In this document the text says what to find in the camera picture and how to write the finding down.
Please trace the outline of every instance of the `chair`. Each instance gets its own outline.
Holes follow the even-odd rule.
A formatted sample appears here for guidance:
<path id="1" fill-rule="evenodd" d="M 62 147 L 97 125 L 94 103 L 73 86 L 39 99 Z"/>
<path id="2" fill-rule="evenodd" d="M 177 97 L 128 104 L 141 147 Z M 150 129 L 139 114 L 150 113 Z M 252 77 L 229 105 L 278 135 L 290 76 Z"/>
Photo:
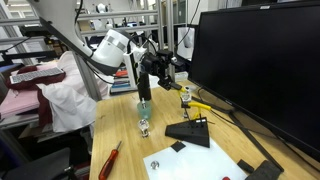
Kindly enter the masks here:
<path id="1" fill-rule="evenodd" d="M 45 157 L 10 170 L 4 180 L 32 179 L 55 180 L 68 177 L 77 179 L 74 169 L 69 164 L 70 149 L 64 148 Z"/>

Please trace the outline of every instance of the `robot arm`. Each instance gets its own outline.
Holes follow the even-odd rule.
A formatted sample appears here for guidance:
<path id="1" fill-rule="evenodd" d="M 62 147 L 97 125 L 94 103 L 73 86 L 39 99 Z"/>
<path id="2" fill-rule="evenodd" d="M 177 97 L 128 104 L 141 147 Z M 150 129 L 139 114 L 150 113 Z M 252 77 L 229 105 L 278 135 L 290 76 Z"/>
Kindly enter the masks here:
<path id="1" fill-rule="evenodd" d="M 34 7 L 41 24 L 58 39 L 81 55 L 98 72 L 114 74 L 126 52 L 131 36 L 125 31 L 110 29 L 96 51 L 87 47 L 76 35 L 74 18 L 76 0 L 28 0 Z"/>

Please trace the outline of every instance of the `desk surface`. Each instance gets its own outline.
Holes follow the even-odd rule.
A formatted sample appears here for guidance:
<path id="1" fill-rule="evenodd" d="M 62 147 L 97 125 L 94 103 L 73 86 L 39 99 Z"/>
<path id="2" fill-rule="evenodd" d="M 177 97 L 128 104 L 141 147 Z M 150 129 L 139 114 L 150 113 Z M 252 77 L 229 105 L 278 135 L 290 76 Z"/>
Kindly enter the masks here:
<path id="1" fill-rule="evenodd" d="M 177 91 L 166 91 L 162 88 L 152 89 L 152 119 L 149 128 L 151 134 L 148 138 L 142 138 L 137 127 L 139 116 L 136 104 L 138 102 L 138 93 L 98 102 L 90 179 L 97 179 L 111 150 L 120 140 L 122 140 L 122 145 L 109 176 L 110 179 L 148 179 L 143 158 L 163 150 L 177 141 L 164 135 L 167 125 L 185 121 L 182 118 L 183 109 L 180 108 Z M 189 110 L 190 115 L 195 112 L 196 108 Z M 206 116 L 208 121 L 215 123 L 208 124 L 210 137 L 234 162 L 243 159 L 257 168 L 265 160 L 265 157 L 239 128 L 226 124 L 206 110 L 202 110 L 202 116 Z M 267 129 L 245 115 L 237 114 L 237 117 L 246 127 L 270 134 Z M 285 172 L 280 175 L 280 179 L 310 180 L 320 178 L 318 172 L 310 168 L 280 141 L 261 135 L 253 135 L 285 169 Z"/>

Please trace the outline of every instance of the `screwdriver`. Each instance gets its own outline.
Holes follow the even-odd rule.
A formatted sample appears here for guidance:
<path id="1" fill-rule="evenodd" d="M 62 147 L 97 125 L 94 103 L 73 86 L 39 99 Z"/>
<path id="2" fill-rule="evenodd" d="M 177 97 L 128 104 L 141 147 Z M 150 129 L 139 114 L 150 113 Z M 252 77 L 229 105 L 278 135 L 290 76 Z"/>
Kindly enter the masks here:
<path id="1" fill-rule="evenodd" d="M 108 158 L 108 160 L 106 161 L 106 163 L 103 165 L 103 168 L 101 169 L 101 172 L 99 174 L 99 180 L 105 180 L 107 179 L 107 177 L 109 176 L 111 170 L 112 170 L 112 167 L 113 167 L 113 164 L 114 164 L 114 161 L 116 160 L 117 156 L 118 156 L 118 153 L 119 153 L 119 147 L 121 145 L 121 142 L 119 142 L 119 144 L 117 145 L 116 149 L 113 149 L 111 151 L 111 154 Z"/>

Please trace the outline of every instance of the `computer monitor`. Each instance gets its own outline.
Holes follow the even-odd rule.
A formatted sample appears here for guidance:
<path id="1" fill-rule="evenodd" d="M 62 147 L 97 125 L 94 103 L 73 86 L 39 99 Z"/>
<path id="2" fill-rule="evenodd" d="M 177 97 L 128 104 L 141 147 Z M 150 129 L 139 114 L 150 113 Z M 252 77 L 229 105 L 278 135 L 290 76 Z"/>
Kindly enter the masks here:
<path id="1" fill-rule="evenodd" d="M 201 13 L 189 79 L 320 161 L 320 2 Z"/>

